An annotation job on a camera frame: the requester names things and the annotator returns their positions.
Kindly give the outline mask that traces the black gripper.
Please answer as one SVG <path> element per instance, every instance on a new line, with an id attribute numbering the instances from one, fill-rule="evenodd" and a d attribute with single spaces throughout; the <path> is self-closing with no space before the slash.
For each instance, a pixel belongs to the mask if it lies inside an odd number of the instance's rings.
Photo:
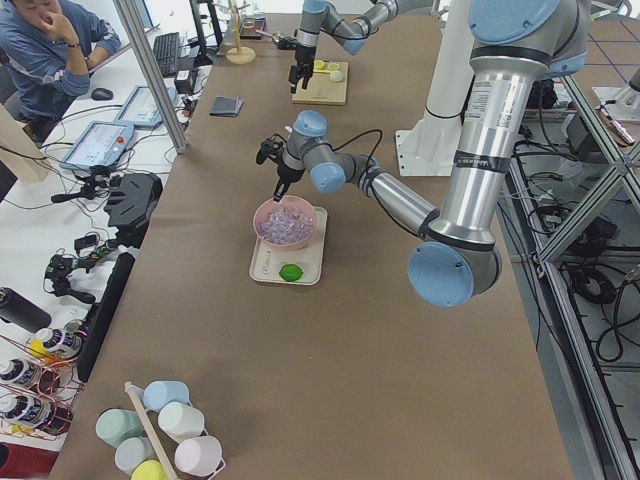
<path id="1" fill-rule="evenodd" d="M 295 63 L 291 66 L 288 77 L 290 92 L 295 94 L 298 87 L 302 88 L 302 81 L 305 76 L 312 78 L 316 48 L 301 44 L 292 36 L 281 36 L 277 40 L 277 48 L 295 52 Z"/>
<path id="2" fill-rule="evenodd" d="M 280 202 L 286 195 L 290 183 L 296 183 L 302 179 L 303 171 L 289 167 L 285 164 L 284 153 L 286 152 L 286 140 L 280 134 L 273 134 L 264 139 L 256 154 L 256 163 L 262 165 L 267 159 L 277 165 L 277 175 L 279 180 L 276 184 L 272 199 Z"/>

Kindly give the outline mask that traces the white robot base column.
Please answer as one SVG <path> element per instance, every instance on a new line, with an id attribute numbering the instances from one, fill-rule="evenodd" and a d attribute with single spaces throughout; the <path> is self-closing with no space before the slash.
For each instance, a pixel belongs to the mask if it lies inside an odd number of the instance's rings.
<path id="1" fill-rule="evenodd" d="M 462 110 L 473 79 L 469 57 L 474 38 L 468 24 L 471 2 L 451 3 L 423 118 L 396 132 L 403 176 L 448 176 L 462 131 Z"/>

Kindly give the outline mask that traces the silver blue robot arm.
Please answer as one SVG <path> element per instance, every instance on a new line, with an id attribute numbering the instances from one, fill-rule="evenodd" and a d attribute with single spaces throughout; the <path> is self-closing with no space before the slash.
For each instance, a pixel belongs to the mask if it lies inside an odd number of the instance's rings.
<path id="1" fill-rule="evenodd" d="M 347 20 L 330 1 L 305 1 L 294 36 L 295 63 L 290 67 L 288 76 L 290 92 L 295 94 L 299 83 L 302 83 L 304 90 L 307 89 L 314 75 L 316 51 L 322 32 L 333 38 L 345 51 L 355 55 L 384 23 L 401 14 L 431 9 L 433 4 L 433 1 L 424 0 L 373 1 L 366 12 L 354 20 Z"/>
<path id="2" fill-rule="evenodd" d="M 285 140 L 265 139 L 258 163 L 276 164 L 273 197 L 309 177 L 322 193 L 354 184 L 377 201 L 398 225 L 421 241 L 408 262 L 416 293 L 439 307 L 455 307 L 479 295 L 499 278 L 501 259 L 490 224 L 535 82 L 577 72 L 586 57 L 590 3 L 587 1 L 468 1 L 468 42 L 442 47 L 441 58 L 469 67 L 458 117 L 461 132 L 452 157 L 448 190 L 435 206 L 386 172 L 372 155 L 346 154 L 326 137 L 318 112 L 298 114 Z"/>

